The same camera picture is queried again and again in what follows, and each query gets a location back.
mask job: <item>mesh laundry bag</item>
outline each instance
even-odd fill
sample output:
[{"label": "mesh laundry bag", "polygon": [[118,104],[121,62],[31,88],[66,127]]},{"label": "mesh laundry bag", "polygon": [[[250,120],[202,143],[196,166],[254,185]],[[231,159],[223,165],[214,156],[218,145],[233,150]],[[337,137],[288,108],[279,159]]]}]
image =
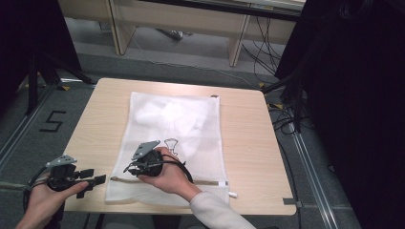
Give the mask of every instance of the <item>mesh laundry bag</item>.
[{"label": "mesh laundry bag", "polygon": [[146,204],[188,206],[182,198],[166,194],[152,185],[137,182],[123,173],[140,143],[175,138],[175,153],[194,180],[218,181],[217,185],[198,185],[225,201],[229,188],[224,167],[220,129],[220,98],[167,96],[132,93],[128,124],[121,149],[109,180],[106,201],[138,201]]}]

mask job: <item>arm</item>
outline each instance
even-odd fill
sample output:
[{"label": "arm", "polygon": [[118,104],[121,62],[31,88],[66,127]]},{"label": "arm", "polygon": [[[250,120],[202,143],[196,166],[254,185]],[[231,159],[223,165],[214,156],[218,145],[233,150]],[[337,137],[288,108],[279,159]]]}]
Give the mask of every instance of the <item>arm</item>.
[{"label": "arm", "polygon": [[68,197],[85,189],[87,185],[89,185],[88,182],[80,182],[62,192],[55,192],[46,184],[34,187],[31,192],[27,212],[16,228],[44,228],[62,203]]},{"label": "arm", "polygon": [[[156,148],[162,156],[170,155],[167,148]],[[152,184],[169,194],[177,194],[190,202],[191,211],[197,219],[210,228],[254,228],[241,215],[234,212],[227,203],[213,194],[202,192],[189,182],[182,170],[173,164],[163,164],[157,177],[138,176],[142,181]]]}]

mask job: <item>human hand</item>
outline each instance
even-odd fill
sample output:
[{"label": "human hand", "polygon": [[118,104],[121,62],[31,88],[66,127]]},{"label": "human hand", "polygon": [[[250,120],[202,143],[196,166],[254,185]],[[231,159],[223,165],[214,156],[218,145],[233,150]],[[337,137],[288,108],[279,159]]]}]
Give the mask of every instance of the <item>human hand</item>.
[{"label": "human hand", "polygon": [[[164,160],[179,160],[166,147],[158,147],[155,150],[161,153]],[[201,192],[196,185],[188,181],[184,172],[175,164],[164,163],[163,169],[157,177],[139,175],[138,178],[145,183],[152,184],[165,193],[179,195],[187,201],[191,201],[196,194]]]},{"label": "human hand", "polygon": [[56,192],[46,184],[37,185],[32,189],[27,212],[16,226],[17,229],[43,228],[52,219],[62,203],[70,196],[84,190],[88,182],[79,182],[62,192]]}]

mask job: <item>white sleeve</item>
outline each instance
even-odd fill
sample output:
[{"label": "white sleeve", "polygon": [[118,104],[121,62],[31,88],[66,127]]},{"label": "white sleeve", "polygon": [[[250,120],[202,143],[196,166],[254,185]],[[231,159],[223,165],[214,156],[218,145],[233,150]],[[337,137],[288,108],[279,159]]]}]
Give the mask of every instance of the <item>white sleeve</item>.
[{"label": "white sleeve", "polygon": [[201,192],[191,199],[190,208],[194,216],[211,229],[255,228],[226,202],[208,192]]}]

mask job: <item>black curtain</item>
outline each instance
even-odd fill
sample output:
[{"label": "black curtain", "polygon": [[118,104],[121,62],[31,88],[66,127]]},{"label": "black curtain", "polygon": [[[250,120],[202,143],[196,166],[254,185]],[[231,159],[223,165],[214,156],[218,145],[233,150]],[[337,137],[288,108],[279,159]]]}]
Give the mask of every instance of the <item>black curtain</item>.
[{"label": "black curtain", "polygon": [[35,52],[81,70],[57,0],[2,0],[0,31],[0,114],[28,74]]},{"label": "black curtain", "polygon": [[[405,14],[394,6],[374,0],[364,19],[341,18],[301,79],[312,120],[365,229],[402,228],[405,221]],[[309,0],[306,7],[324,15],[328,6]],[[297,24],[280,77],[296,67],[319,28]]]}]

